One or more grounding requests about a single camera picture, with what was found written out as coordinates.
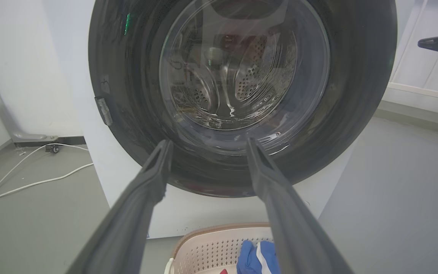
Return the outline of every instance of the gray floor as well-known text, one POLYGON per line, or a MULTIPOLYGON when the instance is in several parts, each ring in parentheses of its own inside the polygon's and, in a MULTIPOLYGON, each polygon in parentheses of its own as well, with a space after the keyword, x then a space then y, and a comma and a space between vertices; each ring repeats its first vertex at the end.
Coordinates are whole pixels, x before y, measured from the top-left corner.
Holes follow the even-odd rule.
POLYGON ((319 222, 355 273, 438 273, 438 132, 373 118, 319 222))
MULTIPOLYGON (((34 149, 11 144, 0 151, 0 179, 34 149)), ((79 149, 64 147, 55 155, 37 151, 5 180, 0 194, 91 162, 79 149)), ((64 273, 108 210, 92 166, 0 198, 0 274, 64 273)), ((163 273, 178 240, 148 240, 141 273, 163 273)))

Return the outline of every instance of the front-loading washing machine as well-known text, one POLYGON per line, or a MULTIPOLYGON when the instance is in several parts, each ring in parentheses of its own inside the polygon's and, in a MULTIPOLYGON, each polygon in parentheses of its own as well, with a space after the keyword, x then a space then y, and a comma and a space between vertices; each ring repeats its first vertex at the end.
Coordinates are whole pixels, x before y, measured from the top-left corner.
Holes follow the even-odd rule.
POLYGON ((109 204, 158 142, 175 143, 150 237, 268 220, 251 186, 249 137, 320 216, 395 55, 394 1, 70 5, 62 66, 109 204))

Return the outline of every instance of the caster wheel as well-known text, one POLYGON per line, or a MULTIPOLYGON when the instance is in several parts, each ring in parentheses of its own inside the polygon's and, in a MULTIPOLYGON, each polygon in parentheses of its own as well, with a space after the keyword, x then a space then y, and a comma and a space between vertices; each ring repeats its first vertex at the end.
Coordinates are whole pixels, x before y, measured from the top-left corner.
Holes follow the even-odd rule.
POLYGON ((50 152, 52 154, 55 154, 55 153, 57 153, 59 151, 60 151, 59 145, 48 144, 48 145, 45 146, 45 152, 50 152))

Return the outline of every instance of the metal stand leg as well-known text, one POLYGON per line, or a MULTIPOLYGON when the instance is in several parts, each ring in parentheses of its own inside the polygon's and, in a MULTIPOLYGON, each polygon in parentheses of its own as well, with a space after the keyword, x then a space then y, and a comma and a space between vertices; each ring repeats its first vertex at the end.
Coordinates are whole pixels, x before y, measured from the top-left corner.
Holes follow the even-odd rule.
POLYGON ((43 134, 28 134, 23 132, 19 128, 14 118, 9 113, 8 109, 6 108, 5 103, 1 98, 1 95, 0 95, 0 118, 14 143, 52 142, 58 138, 58 136, 47 136, 43 134))

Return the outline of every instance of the green light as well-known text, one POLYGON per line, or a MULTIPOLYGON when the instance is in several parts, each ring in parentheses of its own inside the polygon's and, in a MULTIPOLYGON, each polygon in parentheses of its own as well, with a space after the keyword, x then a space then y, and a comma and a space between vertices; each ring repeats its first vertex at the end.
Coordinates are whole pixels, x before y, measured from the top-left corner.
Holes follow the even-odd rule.
POLYGON ((129 27, 129 17, 130 17, 130 13, 129 13, 128 16, 126 17, 125 35, 126 35, 126 33, 127 33, 127 28, 129 27))

